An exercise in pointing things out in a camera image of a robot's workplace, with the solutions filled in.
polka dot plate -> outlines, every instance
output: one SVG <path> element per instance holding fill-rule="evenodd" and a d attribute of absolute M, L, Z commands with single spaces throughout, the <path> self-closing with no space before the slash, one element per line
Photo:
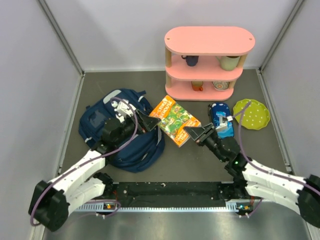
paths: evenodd
<path fill-rule="evenodd" d="M 244 106 L 251 101 L 249 107 L 244 111 L 242 119 L 242 126 L 247 129 L 260 130 L 266 127 L 270 121 L 270 113 L 267 107 L 254 99 L 243 99 L 238 101 L 233 107 L 233 114 L 240 112 Z M 241 114 L 236 116 L 235 119 L 240 121 Z"/>

robotic arm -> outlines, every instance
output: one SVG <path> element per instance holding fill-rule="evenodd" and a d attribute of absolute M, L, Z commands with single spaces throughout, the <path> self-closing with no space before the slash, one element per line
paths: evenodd
<path fill-rule="evenodd" d="M 50 231 L 58 230 L 74 210 L 89 200 L 110 196 L 114 190 L 113 180 L 105 173 L 96 172 L 113 160 L 117 154 L 115 150 L 133 136 L 135 129 L 138 135 L 150 132 L 161 121 L 144 115 L 131 104 L 129 108 L 128 101 L 124 101 L 126 104 L 115 101 L 112 103 L 117 112 L 116 118 L 105 122 L 100 140 L 80 161 L 62 176 L 48 182 L 40 181 L 35 186 L 28 213 Z M 137 126 L 132 110 L 137 118 Z"/>
<path fill-rule="evenodd" d="M 240 146 L 233 137 L 220 139 L 212 123 L 203 127 L 184 127 L 184 130 L 199 146 L 207 146 L 221 161 L 227 162 L 225 169 L 234 177 L 234 188 L 221 195 L 225 199 L 229 193 L 238 197 L 250 195 L 270 200 L 292 209 L 308 223 L 320 228 L 320 196 L 314 191 L 320 190 L 320 178 L 289 175 L 248 158 L 241 154 Z"/>

shelf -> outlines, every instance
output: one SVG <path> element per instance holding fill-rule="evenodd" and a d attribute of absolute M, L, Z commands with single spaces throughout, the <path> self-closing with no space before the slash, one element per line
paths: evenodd
<path fill-rule="evenodd" d="M 176 100 L 185 101 L 224 101 L 231 97 L 234 92 L 233 88 L 224 91 L 215 89 L 211 82 L 203 83 L 203 91 L 194 91 L 191 82 L 171 80 L 171 87 L 165 87 L 168 95 Z"/>
<path fill-rule="evenodd" d="M 188 66 L 186 60 L 180 55 L 173 55 L 171 67 L 166 67 L 167 74 L 179 81 L 226 81 L 237 80 L 242 72 L 242 67 L 232 71 L 225 71 L 220 67 L 215 56 L 200 56 L 197 65 Z"/>
<path fill-rule="evenodd" d="M 242 56 L 256 41 L 248 30 L 237 26 L 179 26 L 167 32 L 164 42 L 178 55 Z"/>

book cover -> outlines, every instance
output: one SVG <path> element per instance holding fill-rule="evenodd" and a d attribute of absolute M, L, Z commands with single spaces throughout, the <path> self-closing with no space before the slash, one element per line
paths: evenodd
<path fill-rule="evenodd" d="M 199 127 L 201 122 L 186 111 L 181 105 L 176 103 L 169 95 L 154 108 L 150 117 L 161 119 L 158 126 L 181 147 L 188 139 L 189 135 L 184 127 Z"/>

mug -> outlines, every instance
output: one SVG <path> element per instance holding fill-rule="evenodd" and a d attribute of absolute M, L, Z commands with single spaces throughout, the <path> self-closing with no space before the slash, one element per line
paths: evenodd
<path fill-rule="evenodd" d="M 213 81 L 212 84 L 216 90 L 224 91 L 229 88 L 230 82 L 228 82 L 228 81 Z"/>
<path fill-rule="evenodd" d="M 204 88 L 202 87 L 203 84 L 204 84 L 203 81 L 192 81 L 191 82 L 191 86 L 194 91 L 203 91 L 204 90 Z"/>
<path fill-rule="evenodd" d="M 223 70 L 232 71 L 237 67 L 240 56 L 222 56 L 221 58 L 216 56 L 216 59 L 220 62 L 220 67 Z"/>
<path fill-rule="evenodd" d="M 181 56 L 181 58 L 185 59 L 188 66 L 194 67 L 198 63 L 199 56 Z"/>

